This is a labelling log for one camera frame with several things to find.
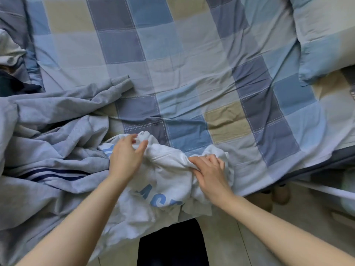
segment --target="shoe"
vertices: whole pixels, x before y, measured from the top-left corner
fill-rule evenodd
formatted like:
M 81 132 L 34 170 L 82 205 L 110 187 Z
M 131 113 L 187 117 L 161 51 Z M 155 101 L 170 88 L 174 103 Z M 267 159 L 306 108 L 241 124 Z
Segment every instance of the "shoe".
M 272 205 L 273 205 L 271 196 L 272 196 L 271 191 L 266 190 L 264 192 L 250 194 L 246 196 L 246 199 L 250 201 L 252 204 L 271 213 Z
M 290 201 L 290 199 L 291 199 L 291 191 L 286 184 L 276 186 L 272 189 L 273 202 L 277 204 L 285 205 Z

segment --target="checkered bedsheet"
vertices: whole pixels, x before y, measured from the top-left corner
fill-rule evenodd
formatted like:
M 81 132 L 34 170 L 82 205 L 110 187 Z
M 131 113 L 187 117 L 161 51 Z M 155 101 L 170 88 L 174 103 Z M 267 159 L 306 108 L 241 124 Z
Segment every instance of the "checkered bedsheet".
M 234 191 L 355 144 L 354 68 L 298 81 L 288 0 L 27 0 L 47 91 L 128 74 L 134 90 L 105 108 L 110 136 L 147 130 L 200 154 L 215 144 Z

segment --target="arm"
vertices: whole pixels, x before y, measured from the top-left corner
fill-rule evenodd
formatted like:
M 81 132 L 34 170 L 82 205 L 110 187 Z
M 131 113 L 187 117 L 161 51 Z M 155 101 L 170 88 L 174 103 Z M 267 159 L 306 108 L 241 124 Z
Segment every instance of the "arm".
M 148 141 L 137 150 L 136 134 L 122 138 L 110 157 L 109 176 L 17 266 L 85 266 L 118 197 L 141 165 Z
M 190 157 L 202 191 L 213 204 L 254 233 L 288 266 L 355 265 L 355 258 L 312 234 L 235 196 L 225 180 L 224 162 L 216 156 Z

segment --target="forearm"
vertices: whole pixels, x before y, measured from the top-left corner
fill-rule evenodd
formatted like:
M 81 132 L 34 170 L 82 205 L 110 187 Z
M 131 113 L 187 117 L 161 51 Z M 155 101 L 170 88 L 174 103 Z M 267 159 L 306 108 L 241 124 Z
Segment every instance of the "forearm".
M 254 233 L 288 266 L 355 265 L 355 258 L 308 232 L 260 209 L 242 197 L 221 208 Z
M 17 265 L 86 265 L 126 184 L 105 179 Z

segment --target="right hand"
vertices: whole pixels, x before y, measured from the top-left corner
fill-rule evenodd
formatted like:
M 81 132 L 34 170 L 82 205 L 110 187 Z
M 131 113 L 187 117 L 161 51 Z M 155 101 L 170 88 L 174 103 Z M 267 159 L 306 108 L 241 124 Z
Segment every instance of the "right hand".
M 221 207 L 234 196 L 224 176 L 224 161 L 214 154 L 206 157 L 189 157 L 189 161 L 199 169 L 199 171 L 192 169 L 192 172 L 201 190 L 214 205 Z

